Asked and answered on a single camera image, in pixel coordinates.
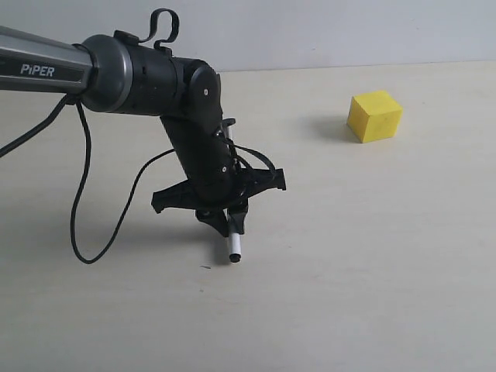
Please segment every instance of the wire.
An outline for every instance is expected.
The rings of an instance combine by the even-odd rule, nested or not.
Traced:
[[[42,130],[44,130],[46,127],[48,127],[60,114],[62,109],[64,108],[65,105],[67,105],[73,97],[71,95],[65,95],[59,103],[55,106],[55,108],[52,110],[52,112],[48,115],[46,119],[44,119],[40,124],[32,128],[30,131],[24,133],[22,136],[20,136],[17,139],[14,139],[11,143],[8,145],[2,147],[0,149],[0,158],[4,157],[11,151],[15,150],[17,147],[21,146],[22,144],[26,143],[27,141],[31,140],[36,134],[40,133]]]
[[[109,242],[103,248],[103,250],[95,257],[92,259],[87,259],[84,258],[81,255],[81,252],[78,248],[78,245],[76,243],[76,213],[78,210],[78,205],[79,201],[81,199],[81,195],[83,194],[84,190],[84,185],[86,184],[86,180],[88,179],[88,173],[90,170],[90,160],[91,160],[91,134],[90,134],[90,129],[88,127],[88,122],[86,121],[86,116],[84,115],[83,107],[80,102],[76,102],[76,107],[77,107],[77,113],[79,114],[79,118],[81,119],[81,124],[83,126],[83,131],[84,131],[84,138],[86,142],[86,151],[85,151],[85,157],[84,157],[84,170],[83,174],[81,176],[81,181],[79,183],[79,188],[77,188],[76,196],[74,198],[74,203],[72,205],[71,209],[71,245],[72,249],[74,251],[74,254],[76,257],[84,264],[90,265],[94,264],[96,261],[100,260],[104,254],[107,253],[109,250],[110,246],[114,243],[115,238],[117,237],[117,234],[119,232],[119,229],[122,225],[122,221],[124,220],[124,217],[126,216],[126,213],[129,209],[129,206],[131,205],[131,201],[133,200],[134,193],[136,191],[136,186],[138,185],[138,182],[140,181],[139,179],[143,175],[143,172],[155,161],[159,160],[162,157],[165,157],[169,153],[173,153],[174,149],[165,151],[163,153],[160,153],[156,155],[155,157],[151,158],[148,160],[139,170],[138,174],[136,175],[136,179],[134,180],[133,187],[131,188],[131,192],[129,193],[129,197],[127,199],[126,206],[122,210],[122,213],[119,217],[119,221],[117,222],[117,225],[115,226],[114,233],[112,234],[112,237],[110,238]]]

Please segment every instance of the silver arm segment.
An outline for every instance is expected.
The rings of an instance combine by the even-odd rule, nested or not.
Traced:
[[[79,94],[92,71],[82,48],[0,26],[0,90]]]

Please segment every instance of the table surface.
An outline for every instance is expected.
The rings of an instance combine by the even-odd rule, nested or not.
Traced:
[[[379,89],[404,107],[397,136],[358,143],[351,96]],[[73,107],[2,159],[0,370],[494,370],[496,63],[228,73],[222,93],[236,142],[288,183],[250,199],[236,265],[191,212],[150,207],[184,180],[175,155],[144,174],[107,256],[79,263]],[[2,144],[59,98],[2,92]],[[157,118],[88,121],[77,237],[92,256],[170,143]]]

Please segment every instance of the yellow cube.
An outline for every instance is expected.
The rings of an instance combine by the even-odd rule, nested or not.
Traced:
[[[348,126],[362,143],[396,134],[403,108],[386,91],[372,91],[351,99]]]

